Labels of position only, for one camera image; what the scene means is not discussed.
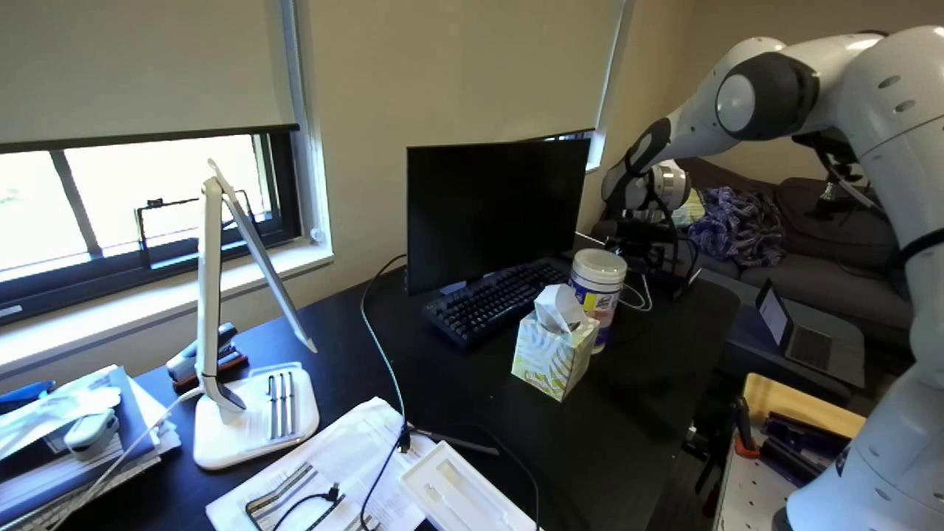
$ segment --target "tissue box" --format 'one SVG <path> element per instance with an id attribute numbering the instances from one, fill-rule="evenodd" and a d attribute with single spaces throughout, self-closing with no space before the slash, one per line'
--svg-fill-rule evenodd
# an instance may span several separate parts
<path id="1" fill-rule="evenodd" d="M 509 374 L 527 380 L 549 398 L 562 402 L 590 366 L 596 330 L 599 323 L 587 318 L 567 336 L 562 330 L 542 329 L 537 315 L 527 314 L 518 323 Z"/>

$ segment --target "black desk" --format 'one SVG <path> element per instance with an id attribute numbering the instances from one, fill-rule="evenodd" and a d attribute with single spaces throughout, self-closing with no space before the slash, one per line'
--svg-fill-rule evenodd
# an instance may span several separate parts
<path id="1" fill-rule="evenodd" d="M 284 318 L 236 336 L 254 366 L 301 360 L 312 374 L 322 429 L 391 386 L 357 315 L 363 287 L 301 314 L 319 357 L 294 345 Z M 682 302 L 658 302 L 652 315 L 618 311 L 612 341 L 562 402 L 509 374 L 512 330 L 461 355 L 421 323 L 425 299 L 403 299 L 402 271 L 371 296 L 375 329 L 402 377 L 412 425 L 483 425 L 537 476 L 549 528 L 646 528 L 673 470 L 673 456 L 722 355 L 738 302 L 697 283 Z M 173 402 L 161 369 L 139 377 L 158 402 Z M 207 476 L 191 464 L 191 405 L 173 413 L 183 451 L 95 503 L 70 528 L 210 528 L 202 506 L 233 489 L 275 459 Z"/>

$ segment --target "keyboard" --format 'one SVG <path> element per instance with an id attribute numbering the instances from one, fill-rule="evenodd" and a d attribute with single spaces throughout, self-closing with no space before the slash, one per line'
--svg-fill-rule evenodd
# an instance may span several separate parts
<path id="1" fill-rule="evenodd" d="M 527 315 L 542 287 L 567 282 L 568 265 L 561 259 L 502 268 L 425 305 L 425 318 L 456 348 L 472 348 Z"/>

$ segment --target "computer monitor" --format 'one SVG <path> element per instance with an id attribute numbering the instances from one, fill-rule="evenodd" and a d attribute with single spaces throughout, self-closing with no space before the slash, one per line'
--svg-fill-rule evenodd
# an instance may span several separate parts
<path id="1" fill-rule="evenodd" d="M 407 293 L 573 249 L 587 138 L 407 147 Z"/>

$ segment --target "desk lamp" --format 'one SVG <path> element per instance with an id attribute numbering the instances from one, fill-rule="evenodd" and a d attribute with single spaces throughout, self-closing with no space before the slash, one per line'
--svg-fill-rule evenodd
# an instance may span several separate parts
<path id="1" fill-rule="evenodd" d="M 236 230 L 291 326 L 298 343 L 319 355 L 303 335 L 291 299 L 286 296 L 269 255 L 241 214 L 236 190 L 225 180 L 216 162 L 211 178 L 202 180 L 202 227 L 199 227 L 199 302 L 198 302 L 198 377 L 199 402 L 194 413 L 194 460 L 199 470 L 226 470 L 233 464 L 294 445 L 316 435 L 319 405 L 309 374 L 301 366 L 275 366 L 247 374 L 230 386 L 216 380 L 217 369 L 217 323 L 220 323 L 220 203 L 226 203 Z"/>

